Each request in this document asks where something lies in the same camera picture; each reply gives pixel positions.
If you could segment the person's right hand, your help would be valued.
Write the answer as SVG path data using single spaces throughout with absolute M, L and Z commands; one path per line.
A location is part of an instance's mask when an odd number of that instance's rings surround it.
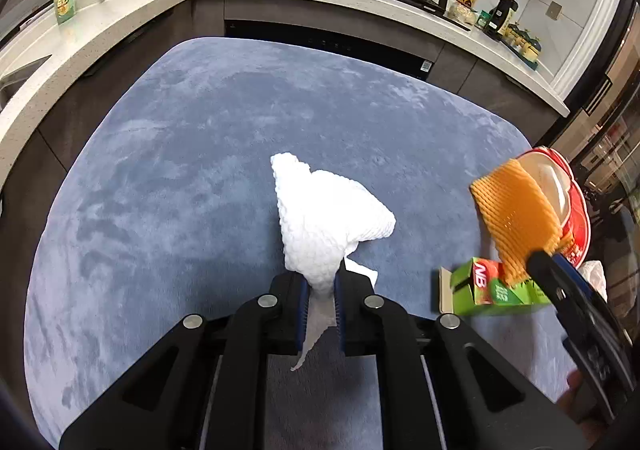
M 574 403 L 577 399 L 578 390 L 580 386 L 582 386 L 582 374 L 580 371 L 575 369 L 570 372 L 570 374 L 567 375 L 566 384 L 567 390 L 556 400 L 556 405 L 578 424 L 586 441 L 592 446 L 601 437 L 603 425 L 594 418 L 583 418 L 581 421 L 578 421 L 576 416 L 574 416 Z

